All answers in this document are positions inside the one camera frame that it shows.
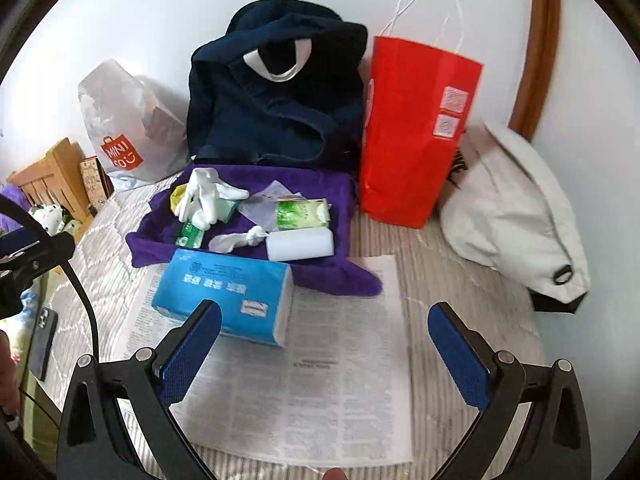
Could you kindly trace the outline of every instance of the miniso plastic bag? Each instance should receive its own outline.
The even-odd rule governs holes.
[[[158,182],[187,166],[184,125],[114,59],[84,78],[78,98],[89,140],[116,191]]]

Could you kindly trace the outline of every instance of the green packet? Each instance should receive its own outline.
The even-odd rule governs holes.
[[[175,241],[174,245],[180,247],[186,247],[188,249],[199,249],[202,245],[202,239],[204,238],[204,231],[198,229],[191,223],[191,220],[187,220],[182,224],[180,229],[180,235]]]
[[[329,205],[318,200],[280,200],[276,206],[276,228],[280,231],[329,226]]]

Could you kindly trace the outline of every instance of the white glove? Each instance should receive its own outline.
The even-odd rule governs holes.
[[[255,247],[268,236],[259,225],[252,227],[245,233],[233,233],[229,235],[218,235],[209,242],[209,251],[212,253],[229,254],[235,248],[251,246]]]
[[[222,182],[214,168],[196,168],[191,172],[184,196],[175,208],[180,222],[191,220],[201,231],[208,231],[218,221],[216,199],[244,200],[249,192]]]

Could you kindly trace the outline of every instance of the clear plastic bag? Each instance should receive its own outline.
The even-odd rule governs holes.
[[[84,78],[78,98],[89,139],[116,191],[158,182],[189,163],[184,125],[115,60]]]
[[[262,226],[268,233],[276,230],[275,197],[292,196],[292,192],[277,180],[271,182],[262,191],[252,194],[238,205],[238,212],[256,225]]]

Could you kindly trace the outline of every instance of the wooden bed frame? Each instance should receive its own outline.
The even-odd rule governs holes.
[[[65,137],[43,158],[7,177],[9,184],[22,189],[31,205],[58,204],[82,222],[75,236],[76,242],[92,220],[88,211],[89,197],[80,173],[82,159],[80,147]]]

